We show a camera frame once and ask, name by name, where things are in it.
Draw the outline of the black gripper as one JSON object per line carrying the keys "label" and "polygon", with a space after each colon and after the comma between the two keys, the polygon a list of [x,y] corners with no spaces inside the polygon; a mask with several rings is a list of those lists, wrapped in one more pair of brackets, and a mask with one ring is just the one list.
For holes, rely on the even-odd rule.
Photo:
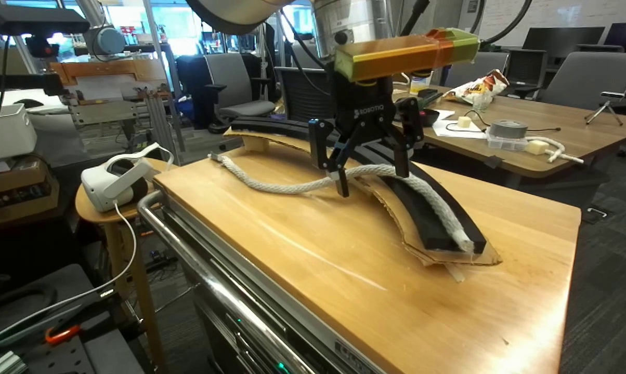
{"label": "black gripper", "polygon": [[338,171],[338,191],[349,198],[346,162],[362,143],[386,139],[395,156],[397,176],[409,174],[407,151],[423,139],[423,113],[417,97],[392,100],[394,83],[381,77],[354,83],[330,75],[334,119],[311,119],[311,151],[322,171]]}

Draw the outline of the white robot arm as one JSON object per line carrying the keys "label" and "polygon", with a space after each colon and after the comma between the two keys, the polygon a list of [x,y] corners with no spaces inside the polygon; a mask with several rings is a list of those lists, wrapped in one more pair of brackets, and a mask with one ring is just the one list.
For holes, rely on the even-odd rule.
{"label": "white robot arm", "polygon": [[[190,8],[223,33],[247,33],[292,0],[188,0]],[[389,72],[361,77],[342,68],[344,44],[325,63],[330,83],[334,120],[311,119],[308,141],[314,163],[329,172],[344,198],[349,194],[349,178],[357,172],[407,181],[413,176],[409,147],[423,139],[420,107],[415,97],[392,100]],[[362,163],[346,167],[361,146],[386,139],[392,146],[389,163]]]}

